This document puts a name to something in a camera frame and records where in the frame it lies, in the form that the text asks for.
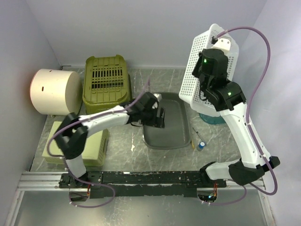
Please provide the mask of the grey plastic tub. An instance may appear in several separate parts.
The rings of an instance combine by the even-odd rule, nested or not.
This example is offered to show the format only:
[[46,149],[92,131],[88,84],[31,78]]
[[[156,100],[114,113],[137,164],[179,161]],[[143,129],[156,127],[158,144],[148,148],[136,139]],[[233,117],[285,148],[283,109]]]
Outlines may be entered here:
[[189,120],[184,102],[177,93],[161,92],[160,105],[165,109],[163,129],[144,126],[143,141],[147,147],[171,150],[186,147],[191,142]]

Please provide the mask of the translucent blue plastic container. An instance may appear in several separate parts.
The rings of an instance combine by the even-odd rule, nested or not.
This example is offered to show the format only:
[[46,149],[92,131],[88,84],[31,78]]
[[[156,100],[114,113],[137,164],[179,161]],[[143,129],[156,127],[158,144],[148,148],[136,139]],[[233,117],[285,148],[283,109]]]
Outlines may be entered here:
[[201,118],[202,121],[204,121],[207,124],[211,124],[211,125],[218,125],[218,124],[225,124],[225,120],[221,117],[220,114],[218,114],[217,116],[209,116],[206,114],[201,114],[199,113],[199,116]]

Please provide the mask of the olive green plastic tub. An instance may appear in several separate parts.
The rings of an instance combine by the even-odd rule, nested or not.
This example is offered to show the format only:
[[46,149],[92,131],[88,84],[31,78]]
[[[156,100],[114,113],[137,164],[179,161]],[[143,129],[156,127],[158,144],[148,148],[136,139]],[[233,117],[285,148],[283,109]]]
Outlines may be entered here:
[[123,56],[91,56],[86,60],[82,99],[86,114],[132,100],[131,79]]

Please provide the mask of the pale yellow perforated basket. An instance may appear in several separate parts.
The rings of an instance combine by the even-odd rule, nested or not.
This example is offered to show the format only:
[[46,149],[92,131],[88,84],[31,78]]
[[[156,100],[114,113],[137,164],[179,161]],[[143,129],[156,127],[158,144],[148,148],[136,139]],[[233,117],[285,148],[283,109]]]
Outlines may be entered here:
[[[47,139],[47,143],[49,142],[50,138],[54,135],[54,133],[58,130],[60,124],[61,121],[54,121],[49,137]],[[87,138],[86,145],[82,153],[82,158],[85,166],[101,167],[104,164],[108,139],[108,129],[95,133],[94,135]],[[58,148],[55,141],[51,142],[50,151],[52,154],[56,155],[63,154],[62,151]],[[46,146],[42,153],[42,157],[46,160],[47,163],[63,164],[62,159],[58,157],[52,157],[47,153]]]

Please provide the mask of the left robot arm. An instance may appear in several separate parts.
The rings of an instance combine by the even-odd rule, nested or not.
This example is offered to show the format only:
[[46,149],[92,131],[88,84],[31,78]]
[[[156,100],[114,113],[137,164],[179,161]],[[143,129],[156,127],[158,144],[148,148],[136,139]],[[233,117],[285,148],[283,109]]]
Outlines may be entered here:
[[131,102],[112,109],[83,116],[71,113],[65,117],[54,134],[54,140],[62,151],[62,159],[71,175],[71,183],[77,188],[89,184],[82,153],[90,136],[114,126],[138,123],[164,128],[165,110],[160,106],[162,95],[145,92]]

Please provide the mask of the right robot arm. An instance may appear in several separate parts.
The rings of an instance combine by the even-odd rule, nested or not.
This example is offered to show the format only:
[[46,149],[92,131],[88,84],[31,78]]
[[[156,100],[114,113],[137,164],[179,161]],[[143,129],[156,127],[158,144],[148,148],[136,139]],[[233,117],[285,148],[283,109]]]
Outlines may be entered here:
[[204,187],[218,179],[230,179],[246,185],[261,178],[280,164],[276,156],[263,150],[255,132],[250,132],[246,121],[246,97],[241,87],[227,79],[228,57],[220,49],[204,49],[192,74],[198,78],[200,93],[225,120],[239,148],[240,159],[229,162],[211,162],[202,168],[199,177]]

